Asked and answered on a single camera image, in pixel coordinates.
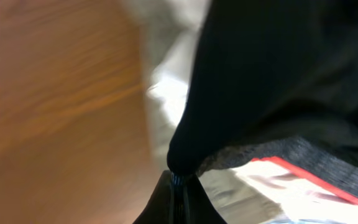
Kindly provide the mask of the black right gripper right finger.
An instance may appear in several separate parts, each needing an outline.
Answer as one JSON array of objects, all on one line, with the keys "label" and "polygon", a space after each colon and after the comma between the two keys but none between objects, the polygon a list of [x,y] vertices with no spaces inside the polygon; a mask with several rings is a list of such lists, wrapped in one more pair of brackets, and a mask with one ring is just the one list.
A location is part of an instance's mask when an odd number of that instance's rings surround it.
[{"label": "black right gripper right finger", "polygon": [[183,196],[186,224],[226,224],[213,207],[197,176],[185,180]]}]

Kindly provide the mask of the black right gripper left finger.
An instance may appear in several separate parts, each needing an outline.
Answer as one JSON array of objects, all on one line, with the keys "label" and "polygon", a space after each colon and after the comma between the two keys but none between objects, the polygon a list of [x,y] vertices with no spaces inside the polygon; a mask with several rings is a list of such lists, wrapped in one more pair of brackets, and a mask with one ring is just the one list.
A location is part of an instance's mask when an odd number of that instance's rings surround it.
[{"label": "black right gripper left finger", "polygon": [[133,224],[169,224],[172,200],[172,175],[162,172],[147,205]]}]

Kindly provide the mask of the black leggings with red waistband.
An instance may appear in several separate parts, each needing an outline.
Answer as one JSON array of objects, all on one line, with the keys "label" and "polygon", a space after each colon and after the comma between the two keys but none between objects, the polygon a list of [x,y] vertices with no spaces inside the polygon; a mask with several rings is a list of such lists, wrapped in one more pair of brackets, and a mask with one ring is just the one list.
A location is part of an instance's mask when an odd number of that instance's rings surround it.
[{"label": "black leggings with red waistband", "polygon": [[167,164],[254,159],[358,205],[358,0],[211,3]]}]

